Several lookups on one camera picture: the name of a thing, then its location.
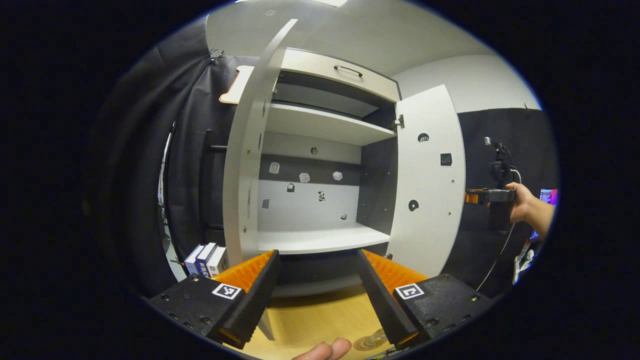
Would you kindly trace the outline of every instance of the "drawer handle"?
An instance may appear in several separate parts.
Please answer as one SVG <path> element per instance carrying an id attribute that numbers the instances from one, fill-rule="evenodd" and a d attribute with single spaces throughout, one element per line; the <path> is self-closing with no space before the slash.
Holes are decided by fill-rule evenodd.
<path id="1" fill-rule="evenodd" d="M 333 68 L 334 68 L 335 70 L 338 70 L 338 68 L 343 68 L 343 69 L 351 70 L 351 71 L 353 71 L 353 72 L 357 72 L 357 73 L 358 73 L 358 76 L 362 77 L 362 73 L 361 73 L 360 71 L 356 71 L 356 70 L 353 70 L 353 69 L 349 69 L 348 67 L 345 67 L 345 66 L 336 65 L 336 66 L 334 66 Z"/>

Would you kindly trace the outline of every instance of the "ceiling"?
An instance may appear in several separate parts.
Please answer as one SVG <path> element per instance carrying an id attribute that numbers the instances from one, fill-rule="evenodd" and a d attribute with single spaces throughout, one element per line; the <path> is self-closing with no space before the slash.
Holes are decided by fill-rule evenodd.
<path id="1" fill-rule="evenodd" d="M 207 42 L 229 56 L 260 56 L 289 19 L 299 19 L 289 46 L 387 76 L 453 56 L 495 54 L 436 13 L 401 0 L 348 0 L 338 8 L 311 0 L 230 2 L 209 15 Z"/>

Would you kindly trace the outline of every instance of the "white cabinet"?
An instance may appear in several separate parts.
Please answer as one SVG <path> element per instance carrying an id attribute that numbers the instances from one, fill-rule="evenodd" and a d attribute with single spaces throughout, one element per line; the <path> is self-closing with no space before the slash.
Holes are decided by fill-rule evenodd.
<path id="1" fill-rule="evenodd" d="M 372 70 L 287 49 L 294 23 L 263 52 L 232 124 L 223 184 L 231 265 L 271 249 L 330 256 L 388 244 L 394 261 L 438 275 L 465 187 L 462 134 L 446 88 L 402 99 L 395 81 Z M 403 126 L 391 126 L 400 118 Z M 388 166 L 371 151 L 381 143 L 391 144 Z M 377 226 L 380 219 L 387 224 Z"/>

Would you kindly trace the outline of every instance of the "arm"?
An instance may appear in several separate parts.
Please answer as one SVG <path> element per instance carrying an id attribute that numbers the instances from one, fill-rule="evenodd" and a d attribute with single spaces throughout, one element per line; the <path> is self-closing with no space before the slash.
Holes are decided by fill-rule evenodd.
<path id="1" fill-rule="evenodd" d="M 511 222 L 526 221 L 544 240 L 551 227 L 556 207 L 537 199 L 523 184 L 507 184 L 507 189 L 516 190 L 516 202 L 511 208 Z"/>

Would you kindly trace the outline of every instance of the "white shelf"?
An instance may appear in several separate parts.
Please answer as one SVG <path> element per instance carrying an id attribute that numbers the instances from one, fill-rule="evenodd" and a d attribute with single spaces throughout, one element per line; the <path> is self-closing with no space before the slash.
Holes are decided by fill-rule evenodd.
<path id="1" fill-rule="evenodd" d="M 396 133 L 391 130 L 349 117 L 284 104 L 271 105 L 266 131 L 308 136 L 357 146 L 369 145 L 396 136 Z"/>
<path id="2" fill-rule="evenodd" d="M 278 249 L 280 254 L 313 254 L 385 243 L 389 235 L 360 225 L 320 231 L 259 231 L 258 252 Z"/>

